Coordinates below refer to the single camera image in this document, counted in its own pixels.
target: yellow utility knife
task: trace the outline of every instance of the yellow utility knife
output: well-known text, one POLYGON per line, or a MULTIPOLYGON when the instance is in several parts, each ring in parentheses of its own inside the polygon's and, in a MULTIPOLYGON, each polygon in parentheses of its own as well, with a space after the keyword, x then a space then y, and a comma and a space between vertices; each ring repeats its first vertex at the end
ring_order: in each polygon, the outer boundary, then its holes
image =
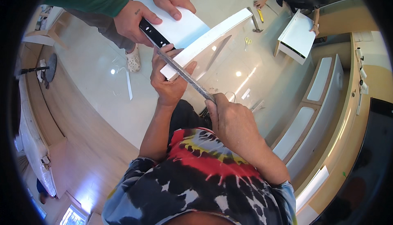
POLYGON ((259 17, 261 18, 261 21, 262 21, 262 23, 263 23, 263 16, 262 16, 262 12, 261 12, 261 10, 257 9, 257 11, 258 11, 258 13, 259 13, 259 17))

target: hammer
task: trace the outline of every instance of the hammer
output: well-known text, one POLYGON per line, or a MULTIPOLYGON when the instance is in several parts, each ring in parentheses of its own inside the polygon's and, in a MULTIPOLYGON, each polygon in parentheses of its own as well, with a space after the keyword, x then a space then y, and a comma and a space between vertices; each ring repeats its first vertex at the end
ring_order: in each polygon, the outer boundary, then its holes
POLYGON ((250 12, 252 13, 251 18, 252 18, 252 21, 253 21, 254 26, 255 26, 255 29, 253 29, 252 31, 253 31, 253 32, 257 32, 257 33, 261 33, 263 30, 260 30, 260 29, 259 29, 258 23, 257 23, 257 19, 255 18, 254 13, 253 13, 252 10, 251 10, 251 7, 247 7, 247 9, 248 9, 248 11, 250 11, 250 12))

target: hand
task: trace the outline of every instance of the hand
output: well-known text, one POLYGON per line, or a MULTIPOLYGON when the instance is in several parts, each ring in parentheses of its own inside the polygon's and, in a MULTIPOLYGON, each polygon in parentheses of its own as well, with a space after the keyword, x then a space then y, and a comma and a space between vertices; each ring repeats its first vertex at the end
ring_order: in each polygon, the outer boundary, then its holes
POLYGON ((313 25, 310 32, 314 31, 315 32, 315 38, 317 38, 317 36, 319 35, 319 30, 318 30, 318 26, 313 25))
POLYGON ((197 12, 194 5, 190 2, 190 0, 153 0, 153 1, 157 7, 165 10, 175 20, 180 20, 182 18, 182 14, 176 8, 177 6, 186 8, 190 10, 193 14, 197 12))
MULTIPOLYGON (((173 48, 173 44, 165 45, 161 48, 162 51, 166 52, 168 56, 171 58, 175 57, 179 54, 183 49, 175 49, 173 48)), ((182 78, 178 77, 173 81, 166 81, 164 75, 161 74, 160 70, 162 67, 166 65, 165 61, 160 58, 157 54, 158 48, 154 47, 152 66, 153 71, 150 76, 150 83, 157 91, 159 98, 158 103, 165 106, 176 107, 180 98, 183 96, 185 89, 187 88, 187 82, 182 78)), ((188 65, 185 70, 192 75, 195 67, 197 66, 197 62, 194 61, 188 65)))
POLYGON ((143 17, 154 25, 162 23, 162 19, 139 1, 129 1, 113 20, 120 35, 131 39, 135 43, 143 43, 146 46, 153 47, 150 40, 139 29, 139 23, 143 17))
POLYGON ((254 153, 260 152, 264 140, 258 132, 254 115, 247 107, 229 102, 222 93, 214 97, 217 105, 211 100, 205 100, 214 133, 224 146, 249 163, 255 163, 254 153))
POLYGON ((262 7, 265 5, 266 1, 265 0, 256 0, 254 1, 254 6, 257 9, 262 9, 262 7))

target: dark pants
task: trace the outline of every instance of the dark pants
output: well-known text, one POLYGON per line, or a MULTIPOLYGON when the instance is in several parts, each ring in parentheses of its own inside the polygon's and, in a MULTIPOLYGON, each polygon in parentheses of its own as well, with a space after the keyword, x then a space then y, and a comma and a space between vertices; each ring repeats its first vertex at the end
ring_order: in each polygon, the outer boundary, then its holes
POLYGON ((113 41, 120 49, 130 50, 134 48, 135 43, 130 39, 120 35, 116 31, 115 22, 110 16, 104 14, 86 13, 76 9, 65 8, 65 10, 75 17, 83 20, 89 26, 98 28, 98 32, 113 41))
POLYGON ((180 100, 174 109, 169 124, 169 138, 168 144, 171 142, 173 132, 177 129, 193 129, 197 127, 204 127, 213 129, 209 117, 202 119, 194 111, 192 105, 185 100, 180 100))

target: tie-dye shirt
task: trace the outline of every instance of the tie-dye shirt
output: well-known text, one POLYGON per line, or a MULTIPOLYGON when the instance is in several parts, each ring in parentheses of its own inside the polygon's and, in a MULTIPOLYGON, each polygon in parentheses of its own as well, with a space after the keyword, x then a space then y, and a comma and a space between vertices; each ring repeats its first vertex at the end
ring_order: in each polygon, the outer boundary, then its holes
POLYGON ((272 187, 205 128, 174 132, 166 160, 133 160, 104 205, 104 223, 164 224, 193 211, 234 224, 297 224, 292 185, 272 187))

